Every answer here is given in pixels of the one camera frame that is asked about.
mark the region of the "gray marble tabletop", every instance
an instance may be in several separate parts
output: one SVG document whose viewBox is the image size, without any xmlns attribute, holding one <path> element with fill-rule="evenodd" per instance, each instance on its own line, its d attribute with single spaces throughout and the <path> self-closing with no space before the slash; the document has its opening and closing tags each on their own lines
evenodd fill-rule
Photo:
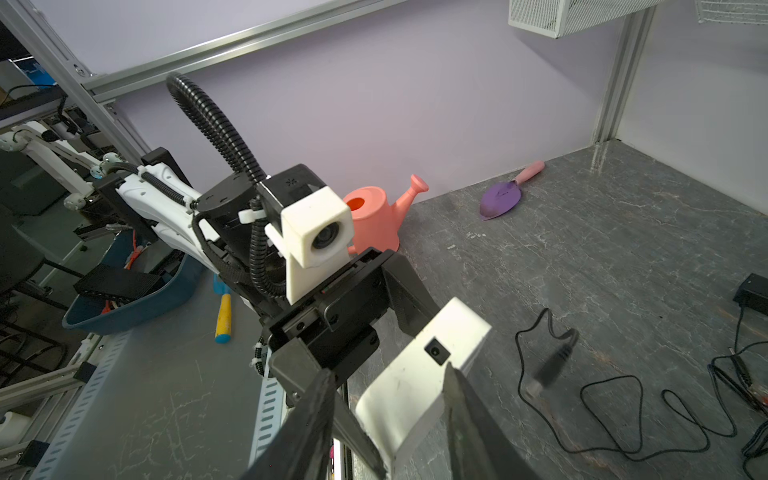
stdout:
<svg viewBox="0 0 768 480">
<path fill-rule="evenodd" d="M 546 479 L 746 478 L 740 449 L 766 419 L 725 389 L 738 435 L 712 435 L 705 453 L 630 462 L 617 453 L 563 452 L 518 398 L 514 336 L 543 306 L 552 308 L 555 329 L 568 325 L 581 333 L 563 376 L 536 402 L 569 448 L 610 445 L 578 392 L 586 383 L 628 373 L 645 386 L 642 453 L 699 448 L 705 444 L 701 432 L 676 417 L 660 391 L 675 390 L 706 425 L 730 430 L 706 364 L 733 344 L 736 288 L 749 273 L 768 276 L 768 218 L 618 141 L 598 154 L 588 148 L 549 161 L 522 186 L 513 211 L 481 221 L 483 191 L 511 178 L 416 204 L 400 233 L 400 251 L 438 304 L 457 296 L 491 323 L 468 378 L 511 443 Z M 409 341 L 391 312 L 375 327 L 381 348 L 349 381 L 353 406 Z M 740 345 L 764 339 L 768 319 L 747 311 Z M 545 326 L 529 333 L 526 366 L 535 368 L 556 345 Z M 744 358 L 756 381 L 768 383 L 768 348 L 760 348 Z M 621 381 L 588 395 L 627 449 L 638 443 L 638 394 L 636 384 Z M 447 449 L 440 422 L 397 478 L 451 478 Z M 754 478 L 768 478 L 768 458 L 749 468 Z M 358 462 L 356 473 L 367 477 Z"/>
</svg>

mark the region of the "watering can spout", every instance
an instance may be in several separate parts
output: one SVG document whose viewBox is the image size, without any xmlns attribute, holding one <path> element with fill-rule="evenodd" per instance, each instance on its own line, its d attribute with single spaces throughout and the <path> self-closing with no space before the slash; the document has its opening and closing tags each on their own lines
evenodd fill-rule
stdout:
<svg viewBox="0 0 768 480">
<path fill-rule="evenodd" d="M 402 221 L 406 218 L 416 195 L 426 191 L 429 191 L 429 185 L 418 175 L 411 175 L 411 187 L 392 205 L 392 216 L 395 219 L 397 229 L 400 228 Z"/>
</svg>

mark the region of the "white mesh basket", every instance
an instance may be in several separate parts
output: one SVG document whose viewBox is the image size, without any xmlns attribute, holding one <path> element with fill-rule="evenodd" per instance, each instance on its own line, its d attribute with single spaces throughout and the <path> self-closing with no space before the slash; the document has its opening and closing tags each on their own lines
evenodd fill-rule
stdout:
<svg viewBox="0 0 768 480">
<path fill-rule="evenodd" d="M 661 0 L 509 0 L 509 24 L 558 38 L 659 3 Z"/>
<path fill-rule="evenodd" d="M 699 22 L 768 25 L 768 0 L 696 0 Z"/>
</svg>

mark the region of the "watering can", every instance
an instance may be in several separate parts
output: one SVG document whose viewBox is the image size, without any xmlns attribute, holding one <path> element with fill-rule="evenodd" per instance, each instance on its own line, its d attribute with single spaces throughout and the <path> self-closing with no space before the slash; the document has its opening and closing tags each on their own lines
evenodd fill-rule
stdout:
<svg viewBox="0 0 768 480">
<path fill-rule="evenodd" d="M 397 230 L 402 225 L 411 208 L 413 199 L 421 192 L 429 190 L 418 175 L 411 175 L 411 187 L 393 205 L 386 199 L 386 192 L 379 187 L 358 188 L 344 197 L 344 202 L 352 210 L 352 220 L 355 224 L 353 246 L 349 254 L 362 253 L 366 248 L 373 247 L 381 252 L 397 250 L 400 247 L 400 237 Z"/>
</svg>

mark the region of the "pink trowel handle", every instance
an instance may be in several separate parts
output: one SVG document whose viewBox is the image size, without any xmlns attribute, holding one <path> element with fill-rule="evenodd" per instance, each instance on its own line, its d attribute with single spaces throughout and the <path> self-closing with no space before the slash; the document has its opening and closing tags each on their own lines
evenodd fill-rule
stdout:
<svg viewBox="0 0 768 480">
<path fill-rule="evenodd" d="M 525 169 L 523 169 L 522 172 L 518 174 L 517 177 L 513 180 L 517 185 L 527 182 L 528 180 L 532 179 L 533 176 L 535 176 L 538 172 L 544 170 L 544 162 L 539 160 L 535 161 L 534 163 L 528 165 Z"/>
</svg>

